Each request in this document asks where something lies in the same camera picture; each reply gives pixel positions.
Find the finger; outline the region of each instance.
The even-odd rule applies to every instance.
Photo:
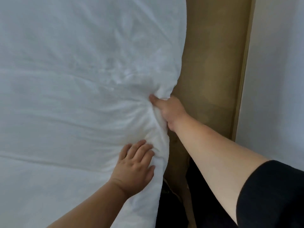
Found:
[[[126,158],[132,159],[136,153],[136,151],[146,143],[146,140],[140,140],[139,142],[133,144],[131,148],[129,149]]]
[[[145,153],[140,163],[143,164],[143,166],[145,166],[146,168],[148,168],[154,155],[155,153],[153,152],[153,150],[149,150]]]
[[[165,104],[166,104],[166,100],[162,100],[162,99],[159,99],[158,97],[156,97],[155,95],[151,94],[149,96],[149,100],[150,102],[152,103],[152,105],[156,106],[157,108],[159,109],[162,109],[165,107]]]
[[[153,148],[153,145],[144,144],[136,151],[133,159],[137,162],[140,162],[142,160],[143,156],[145,155],[145,153],[152,148]]]
[[[131,148],[131,146],[132,146],[132,144],[124,145],[124,147],[122,148],[122,150],[119,153],[118,161],[123,160],[127,156],[128,150]]]
[[[148,171],[147,171],[147,175],[146,175],[146,184],[148,185],[149,182],[152,180],[152,178],[154,177],[154,170],[155,170],[155,166],[150,166],[148,168]]]

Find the black fabric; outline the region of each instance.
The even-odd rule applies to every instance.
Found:
[[[155,228],[187,228],[184,205],[164,181],[161,189]]]
[[[237,203],[240,228],[304,227],[304,172],[278,161],[257,168]]]
[[[191,159],[186,175],[197,228],[237,228]]]

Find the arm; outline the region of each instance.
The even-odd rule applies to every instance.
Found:
[[[190,117],[176,97],[150,96],[170,130],[176,132],[223,208],[237,222],[236,206],[249,176],[267,159],[224,138]]]
[[[48,228],[110,228],[128,198],[142,191],[154,176],[152,145],[142,140],[125,145],[110,180]]]

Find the white wall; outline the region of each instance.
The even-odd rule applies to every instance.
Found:
[[[257,0],[237,143],[304,170],[304,0]]]

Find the white sheet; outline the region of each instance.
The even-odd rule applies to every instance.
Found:
[[[45,227],[153,143],[152,182],[112,227],[154,227],[169,139],[148,95],[181,69],[185,0],[0,0],[0,227]]]

